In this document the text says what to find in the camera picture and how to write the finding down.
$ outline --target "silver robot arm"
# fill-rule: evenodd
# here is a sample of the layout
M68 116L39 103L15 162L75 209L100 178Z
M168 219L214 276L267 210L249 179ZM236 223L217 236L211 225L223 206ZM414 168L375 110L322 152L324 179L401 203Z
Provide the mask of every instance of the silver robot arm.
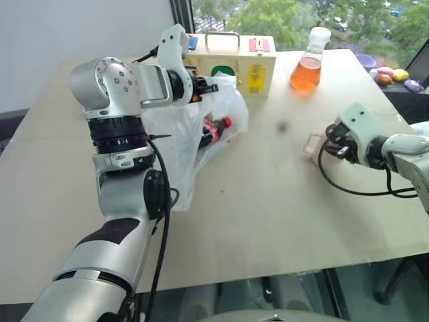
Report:
M377 118L355 103L326 129L325 150L352 163L376 169L388 167L408 179L429 214L429 138L395 134L383 136Z
M146 134L141 109L184 105L217 91L183 65L188 41L183 27L174 25L161 36L159 65L104 57L72 71L72 93L84 106L97 149L93 162L106 223L76 245L22 321L128 321L150 237L171 203L163 173L152 168L155 137Z

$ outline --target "yellow toy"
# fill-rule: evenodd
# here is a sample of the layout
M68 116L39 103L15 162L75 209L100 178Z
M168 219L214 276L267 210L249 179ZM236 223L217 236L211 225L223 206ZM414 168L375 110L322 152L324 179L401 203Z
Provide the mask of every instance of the yellow toy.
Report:
M397 82L402 82L408 79L409 76L408 72L404 69L395 69L393 71L393 79Z

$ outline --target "black cable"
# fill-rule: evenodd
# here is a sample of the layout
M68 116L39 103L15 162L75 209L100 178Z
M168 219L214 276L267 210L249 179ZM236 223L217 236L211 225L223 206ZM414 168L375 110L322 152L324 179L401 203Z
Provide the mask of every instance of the black cable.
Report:
M161 247L160 247L160 252L158 254L158 260L156 262L154 279L152 280L152 287L151 287L151 290L150 290L149 304L147 305L145 322L149 322L150 321L151 314L152 314L152 311L154 309L154 301L155 301L155 295L156 295L156 288L158 286L158 280L160 279L160 272L161 272L161 267L162 267L162 261L164 260L164 254L165 254L165 251L166 251L167 236L168 236L168 226L170 224L170 209L172 207L171 192L170 192L170 190L172 190L172 189L170 189L170 183L168 182L168 175L167 175L166 165L164 164L164 160L163 160L163 158L162 158L162 156L160 154L160 151L156 147L156 145L151 140L148 140L147 142L149 143L149 145L151 146L151 148L154 150L155 155L157 156L158 161L160 162L162 176L164 177L164 192L166 194L166 208L165 208L166 214L164 215L164 230L162 232Z
M391 188L391 171L390 171L390 169L389 168L386 168L385 169L386 170L386 185L387 185L387 190L393 195L393 196L395 196L395 197L397 197L397 198L416 198L416 197L418 197L418 195L417 194L415 194L415 195L399 195L399 194L397 194L397 193L395 193L395 191L394 190L392 190L392 188Z
M158 54L158 46L156 46L154 49L152 49L152 50L149 52L149 54L147 54L146 56L143 56L143 57L141 57L141 58L139 58L139 59L136 59L136 60L134 60L133 62L134 62L134 63L137 63L137 62L143 62L144 60L147 60L147 59L149 59L149 58L151 58L151 57L155 57L157 54Z
M176 193L176 196L174 197L174 200L172 201L172 207L174 207L174 205L177 203L177 200L179 200L180 193L179 193L179 190L177 190L176 188L170 188L170 190L174 191Z
M329 182L329 184L331 184L332 186L334 186L335 188L344 191L345 193L351 193L352 195L358 195L358 196L367 196L367 197L376 197L376 196L386 196L386 195L395 195L398 193L406 193L408 191L414 191L414 188L406 188L406 189L399 189L399 190L390 190L390 191L383 191L382 193L360 193L359 191L353 191L353 190L349 190L346 188L343 188L342 186L337 185L335 182L333 182L328 175L326 174L323 165L322 165L322 155L324 152L324 149L326 147L326 145L328 144L328 140L326 140L323 144L322 147L320 148L319 151L319 155L317 158L317 163L320 169L320 172L322 173L323 177L326 179L326 181Z

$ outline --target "window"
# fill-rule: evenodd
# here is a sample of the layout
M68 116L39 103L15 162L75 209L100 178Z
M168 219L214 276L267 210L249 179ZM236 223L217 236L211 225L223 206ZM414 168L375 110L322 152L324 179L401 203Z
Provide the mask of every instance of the window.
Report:
M314 26L332 31L328 49L370 54L405 68L428 39L429 0L190 0L196 33L271 35L277 51L303 50Z

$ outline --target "toy fruit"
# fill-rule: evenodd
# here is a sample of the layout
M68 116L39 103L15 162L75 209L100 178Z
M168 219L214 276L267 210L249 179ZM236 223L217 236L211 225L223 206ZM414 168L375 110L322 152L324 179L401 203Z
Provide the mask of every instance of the toy fruit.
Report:
M377 72L379 74L389 75L391 78L393 78L393 69L390 67L380 67L377 69Z
M390 78L389 75L384 75L384 74L378 74L375 77L375 81L380 84L381 86L387 86L387 85L391 85L393 84L392 79Z
M393 71L393 79L397 82L404 81L409 77L409 74L404 69L395 69Z
M405 87L411 92L420 92L424 90L424 87L414 79L408 79L404 83Z

